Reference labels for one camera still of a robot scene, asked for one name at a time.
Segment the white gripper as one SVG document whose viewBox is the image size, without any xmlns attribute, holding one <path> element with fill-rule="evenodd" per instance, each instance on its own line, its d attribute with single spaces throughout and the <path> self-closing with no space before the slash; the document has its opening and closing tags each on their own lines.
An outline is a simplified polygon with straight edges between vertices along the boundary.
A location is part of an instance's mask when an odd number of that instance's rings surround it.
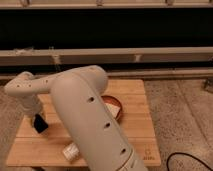
<svg viewBox="0 0 213 171">
<path fill-rule="evenodd" d="M 41 112 L 41 117 L 46 121 L 46 115 L 43 111 L 42 102 L 37 95 L 22 97 L 20 99 L 24 113 L 31 118 L 31 126 L 35 128 L 35 115 Z"/>
</svg>

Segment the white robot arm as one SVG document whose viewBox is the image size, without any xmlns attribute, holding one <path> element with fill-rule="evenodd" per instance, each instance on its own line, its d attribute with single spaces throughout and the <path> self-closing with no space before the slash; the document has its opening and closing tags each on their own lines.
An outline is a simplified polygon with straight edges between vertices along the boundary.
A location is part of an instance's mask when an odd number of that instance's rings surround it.
<svg viewBox="0 0 213 171">
<path fill-rule="evenodd" d="M 38 94 L 48 93 L 91 171 L 148 171 L 101 98 L 107 85 L 107 73 L 93 65 L 39 79 L 23 72 L 5 85 L 5 92 L 20 98 L 28 111 L 39 106 Z"/>
</svg>

